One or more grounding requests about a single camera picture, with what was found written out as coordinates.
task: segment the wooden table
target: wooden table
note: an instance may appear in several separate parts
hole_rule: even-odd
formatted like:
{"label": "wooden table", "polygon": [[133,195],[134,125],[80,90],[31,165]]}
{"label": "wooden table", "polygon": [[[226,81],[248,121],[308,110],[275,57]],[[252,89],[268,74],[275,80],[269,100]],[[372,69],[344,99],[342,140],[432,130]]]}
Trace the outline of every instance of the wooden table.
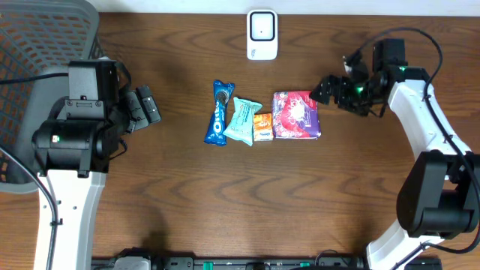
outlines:
{"label": "wooden table", "polygon": [[[395,220],[397,193],[413,154],[401,123],[361,118],[319,105],[318,140],[275,140],[226,147],[203,138],[214,109],[212,82],[271,109],[277,91],[310,90],[343,74],[341,56],[383,29],[415,26],[445,53],[434,85],[451,125],[480,151],[480,19],[390,16],[280,16],[274,61],[248,61],[245,16],[105,13],[101,44],[150,85],[163,120],[126,136],[128,153],[110,165],[97,213],[93,254],[123,248],[192,252],[198,257],[307,257],[333,248],[360,253]],[[407,60],[433,72],[433,46],[406,38]],[[365,52],[370,62],[371,50]],[[230,104],[227,118],[233,114]],[[0,269],[31,269],[38,195],[0,195]],[[445,242],[467,246],[474,234]],[[444,269],[477,269],[480,249]]]}

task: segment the blue oreo wrapper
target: blue oreo wrapper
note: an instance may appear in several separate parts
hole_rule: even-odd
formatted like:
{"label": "blue oreo wrapper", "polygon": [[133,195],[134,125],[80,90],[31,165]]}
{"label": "blue oreo wrapper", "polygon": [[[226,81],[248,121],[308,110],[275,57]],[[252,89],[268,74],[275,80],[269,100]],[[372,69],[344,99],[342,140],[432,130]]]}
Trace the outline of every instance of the blue oreo wrapper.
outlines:
{"label": "blue oreo wrapper", "polygon": [[205,143],[217,146],[225,146],[227,144],[227,138],[224,135],[225,128],[227,127],[225,125],[225,112],[233,89],[235,89],[235,84],[233,83],[223,83],[218,79],[213,82],[215,111],[210,118],[210,124],[208,125],[207,134],[205,135]]}

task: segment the snack package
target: snack package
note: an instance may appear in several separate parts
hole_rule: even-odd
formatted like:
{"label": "snack package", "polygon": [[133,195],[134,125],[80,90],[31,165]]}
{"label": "snack package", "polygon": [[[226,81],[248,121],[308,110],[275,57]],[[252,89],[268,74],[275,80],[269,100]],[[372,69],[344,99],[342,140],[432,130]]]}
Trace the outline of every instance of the snack package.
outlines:
{"label": "snack package", "polygon": [[253,140],[255,142],[273,140],[271,113],[253,116]]}
{"label": "snack package", "polygon": [[286,91],[273,95],[271,112],[273,131],[279,139],[316,139],[320,137],[317,102],[310,91]]}
{"label": "snack package", "polygon": [[205,143],[217,146],[225,146],[227,144],[227,138],[223,135],[226,126],[225,112],[234,89],[235,84],[233,83],[223,83],[217,79],[213,82],[215,111],[210,118],[210,124],[205,135]]}
{"label": "snack package", "polygon": [[254,144],[254,114],[262,109],[263,105],[238,97],[233,98],[233,104],[235,112],[223,135],[252,146]]}

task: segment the white plug-in device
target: white plug-in device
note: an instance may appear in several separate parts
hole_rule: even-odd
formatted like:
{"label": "white plug-in device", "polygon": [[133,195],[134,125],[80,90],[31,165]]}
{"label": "white plug-in device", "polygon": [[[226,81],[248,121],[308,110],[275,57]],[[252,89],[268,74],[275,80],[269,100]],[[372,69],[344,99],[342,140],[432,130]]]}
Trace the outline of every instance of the white plug-in device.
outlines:
{"label": "white plug-in device", "polygon": [[247,57],[272,60],[278,51],[278,16],[273,10],[252,10],[247,15]]}

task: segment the gray plastic basket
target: gray plastic basket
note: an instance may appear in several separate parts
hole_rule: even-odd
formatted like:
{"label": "gray plastic basket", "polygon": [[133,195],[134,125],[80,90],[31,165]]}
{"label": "gray plastic basket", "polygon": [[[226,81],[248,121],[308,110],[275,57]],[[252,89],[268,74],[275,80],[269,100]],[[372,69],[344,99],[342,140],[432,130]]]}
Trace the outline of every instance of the gray plastic basket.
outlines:
{"label": "gray plastic basket", "polygon": [[[73,59],[103,56],[99,16],[87,1],[1,0],[0,80],[66,72]],[[53,103],[68,95],[68,78],[0,85],[0,143],[36,173],[33,132]],[[37,187],[0,155],[0,191],[28,193]]]}

